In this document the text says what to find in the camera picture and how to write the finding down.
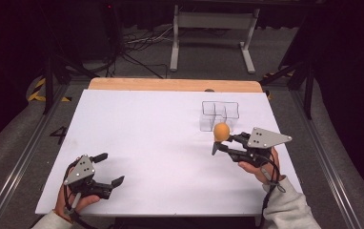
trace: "round orange object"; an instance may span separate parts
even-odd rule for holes
[[[230,127],[225,122],[217,123],[212,132],[214,141],[225,141],[230,137]]]

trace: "hazard stripe tape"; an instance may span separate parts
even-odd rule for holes
[[[40,90],[42,89],[43,85],[45,85],[46,83],[46,78],[45,76],[41,76],[39,81],[37,82],[36,86],[33,89],[33,92],[31,93],[30,97],[28,98],[28,101],[42,101],[42,102],[46,102],[46,97],[45,96],[41,96],[38,95]],[[71,102],[72,101],[72,97],[63,97],[61,99],[62,102]]]

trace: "white surface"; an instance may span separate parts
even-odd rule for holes
[[[279,133],[265,94],[85,90],[36,208],[56,202],[66,168],[78,156],[108,153],[94,179],[125,176],[108,200],[83,211],[99,216],[251,216],[266,193],[223,152],[212,156],[212,132],[199,131],[202,101],[239,103],[234,133],[260,127]],[[240,144],[230,148],[242,149]],[[301,192],[284,144],[282,174]]]

